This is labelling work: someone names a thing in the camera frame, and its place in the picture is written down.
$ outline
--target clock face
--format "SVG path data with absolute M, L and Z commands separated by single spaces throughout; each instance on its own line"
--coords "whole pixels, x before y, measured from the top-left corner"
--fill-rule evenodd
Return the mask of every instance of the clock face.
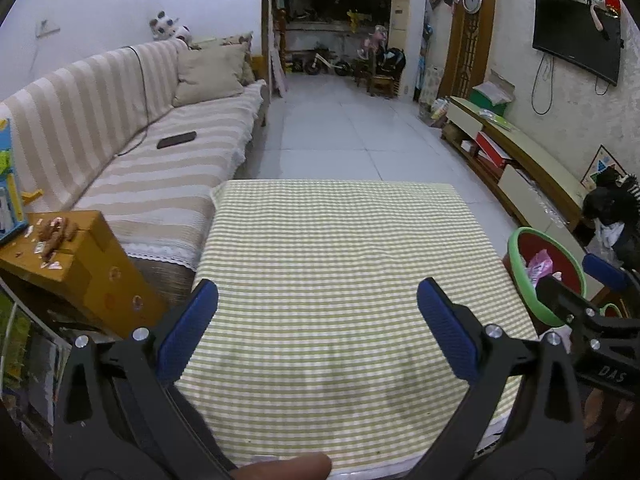
M 475 14 L 480 10 L 480 5 L 482 5 L 482 0 L 463 0 L 463 5 L 465 7 L 466 12 L 471 14 Z

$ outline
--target metal screw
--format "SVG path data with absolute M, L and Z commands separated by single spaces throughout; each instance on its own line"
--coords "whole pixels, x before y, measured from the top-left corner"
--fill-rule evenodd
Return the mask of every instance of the metal screw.
M 77 348 L 84 348 L 88 344 L 89 344 L 89 336 L 79 335 L 78 337 L 76 337 L 76 347 Z
M 493 324 L 487 325 L 484 328 L 484 332 L 492 339 L 498 339 L 504 334 L 504 331 L 499 326 Z
M 133 331 L 133 339 L 136 341 L 144 341 L 149 337 L 149 329 L 141 326 Z
M 556 332 L 549 332 L 546 335 L 546 340 L 553 346 L 558 346 L 562 342 L 562 338 Z

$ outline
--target wall switch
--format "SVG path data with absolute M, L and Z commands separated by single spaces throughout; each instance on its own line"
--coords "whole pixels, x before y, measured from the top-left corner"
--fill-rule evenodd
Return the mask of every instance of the wall switch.
M 60 26 L 52 20 L 42 20 L 36 24 L 36 38 L 44 38 L 59 31 Z

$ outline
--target red box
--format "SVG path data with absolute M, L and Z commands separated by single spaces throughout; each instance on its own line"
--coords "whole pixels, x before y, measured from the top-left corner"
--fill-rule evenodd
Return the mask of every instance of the red box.
M 510 160 L 513 160 L 507 152 L 493 142 L 484 132 L 478 132 L 476 142 L 498 168 L 504 168 Z

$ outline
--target striped sofa cover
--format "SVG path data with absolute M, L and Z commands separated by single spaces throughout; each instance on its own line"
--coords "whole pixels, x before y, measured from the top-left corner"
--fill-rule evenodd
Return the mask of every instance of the striped sofa cover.
M 173 108 L 181 49 L 169 40 L 98 54 L 0 103 L 23 190 L 44 190 L 30 209 L 102 211 L 169 304 L 190 291 L 214 213 L 209 192 L 234 176 L 268 104 L 258 81 L 233 98 Z M 192 130 L 193 142 L 156 149 Z

